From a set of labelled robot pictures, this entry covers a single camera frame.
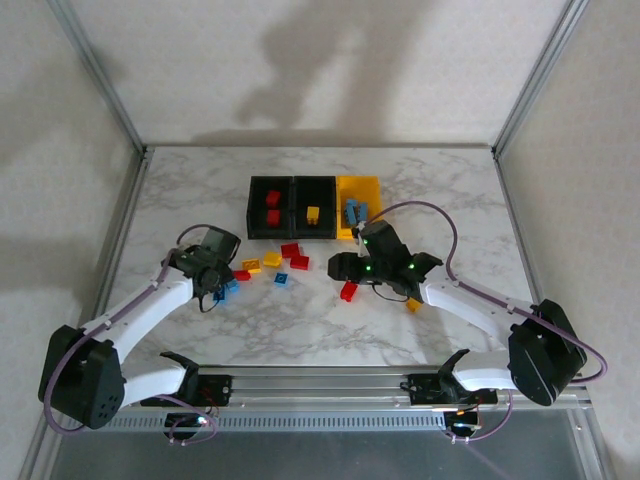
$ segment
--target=red lego brick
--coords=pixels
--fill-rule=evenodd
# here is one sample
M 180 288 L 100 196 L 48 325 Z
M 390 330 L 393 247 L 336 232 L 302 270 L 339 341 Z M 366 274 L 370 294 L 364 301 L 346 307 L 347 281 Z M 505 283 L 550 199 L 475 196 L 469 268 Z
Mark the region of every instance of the red lego brick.
M 342 291 L 340 292 L 340 298 L 347 302 L 351 302 L 351 299 L 355 295 L 357 289 L 358 289 L 357 283 L 351 283 L 351 282 L 345 283 L 344 287 L 342 287 Z
M 236 280 L 239 282 L 246 282 L 251 279 L 251 274 L 246 270 L 234 270 L 233 276 L 236 277 Z
M 309 257 L 305 257 L 304 255 L 292 257 L 289 266 L 298 270 L 309 270 Z
M 280 192 L 277 190 L 269 190 L 267 194 L 267 207 L 268 208 L 278 208 L 278 203 L 280 202 Z
M 280 210 L 267 211 L 267 225 L 269 225 L 271 228 L 280 226 Z
M 280 247 L 282 258 L 293 258 L 300 256 L 300 246 L 297 243 L 287 243 Z

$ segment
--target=blue lego brick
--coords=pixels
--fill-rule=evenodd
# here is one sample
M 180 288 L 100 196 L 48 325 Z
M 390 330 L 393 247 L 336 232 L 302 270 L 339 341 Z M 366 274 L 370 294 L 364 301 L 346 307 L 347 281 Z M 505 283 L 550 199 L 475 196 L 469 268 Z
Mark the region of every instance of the blue lego brick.
M 344 212 L 347 217 L 347 225 L 350 227 L 355 227 L 358 224 L 356 220 L 356 207 L 353 205 L 347 205 L 347 209 Z
M 213 301 L 216 303 L 216 305 L 223 305 L 223 304 L 227 303 L 227 292 L 226 292 L 226 290 L 224 288 L 221 288 L 217 292 L 214 292 Z
M 240 290 L 240 284 L 235 278 L 230 282 L 228 282 L 225 286 L 227 287 L 227 290 L 229 290 L 231 293 L 235 293 L 238 290 Z
M 275 283 L 276 286 L 278 287 L 286 287 L 288 279 L 289 279 L 289 275 L 287 275 L 286 273 L 278 272 L 276 273 L 276 278 L 273 281 L 273 283 Z
M 369 215 L 369 205 L 367 205 L 367 202 L 362 202 L 360 204 L 360 208 L 358 208 L 358 221 L 366 222 L 368 215 Z

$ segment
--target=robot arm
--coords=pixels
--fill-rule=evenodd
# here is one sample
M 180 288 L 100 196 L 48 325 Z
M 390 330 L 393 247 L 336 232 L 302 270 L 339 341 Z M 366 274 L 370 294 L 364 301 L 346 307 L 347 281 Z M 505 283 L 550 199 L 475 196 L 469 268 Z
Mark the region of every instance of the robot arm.
M 198 365 L 172 352 L 123 368 L 136 346 L 167 315 L 192 298 L 200 301 L 233 279 L 229 263 L 240 239 L 210 227 L 201 245 L 174 250 L 157 274 L 128 298 L 82 328 L 63 326 L 51 336 L 38 396 L 89 428 L 100 428 L 131 403 L 161 394 L 188 397 Z M 69 361 L 60 365 L 71 349 Z
M 457 352 L 446 363 L 447 369 L 441 370 L 441 384 L 466 392 L 517 388 L 532 401 L 551 405 L 586 363 L 580 347 L 514 313 L 519 310 L 539 316 L 575 337 L 556 303 L 544 300 L 540 305 L 530 305 L 460 277 L 454 280 L 440 259 L 424 252 L 412 255 L 384 220 L 361 227 L 358 234 L 368 255 L 335 255 L 329 260 L 331 278 L 367 285 L 385 283 L 399 295 L 461 317 L 507 348 L 487 353 Z

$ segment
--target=marble surface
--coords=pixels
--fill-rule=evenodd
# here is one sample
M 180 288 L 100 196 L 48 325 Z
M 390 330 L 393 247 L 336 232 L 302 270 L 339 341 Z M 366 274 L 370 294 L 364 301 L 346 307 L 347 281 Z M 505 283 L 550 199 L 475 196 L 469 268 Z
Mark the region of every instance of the marble surface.
M 110 303 L 124 298 L 155 269 L 184 228 L 212 223 L 242 237 L 242 259 L 279 250 L 284 241 L 246 240 L 245 211 L 252 175 L 377 175 L 385 206 L 423 199 L 447 210 L 460 232 L 454 269 L 512 297 L 530 300 L 524 269 L 488 149 L 429 148 L 158 148 L 145 180 Z M 445 258 L 447 223 L 421 207 L 389 214 L 409 249 Z M 186 241 L 202 239 L 194 232 Z M 411 314 L 360 287 L 348 304 L 327 260 L 356 251 L 344 240 L 301 240 L 308 272 L 291 270 L 286 288 L 276 270 L 241 283 L 225 305 L 202 314 L 191 302 L 158 325 L 128 362 L 171 349 L 200 364 L 400 365 L 438 364 L 460 349 L 500 348 L 463 320 L 428 306 Z

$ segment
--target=white wall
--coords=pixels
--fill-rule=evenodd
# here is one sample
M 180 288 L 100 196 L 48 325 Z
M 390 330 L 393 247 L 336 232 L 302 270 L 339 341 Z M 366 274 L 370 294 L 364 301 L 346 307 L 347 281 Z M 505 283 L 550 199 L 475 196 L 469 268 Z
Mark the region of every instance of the white wall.
M 640 478 L 640 2 L 590 2 L 503 160 L 545 294 L 606 355 L 589 392 Z
M 317 146 L 492 143 L 565 0 L 71 3 L 144 141 Z
M 95 295 L 132 151 L 44 1 L 0 1 L 0 477 L 42 405 L 48 338 Z

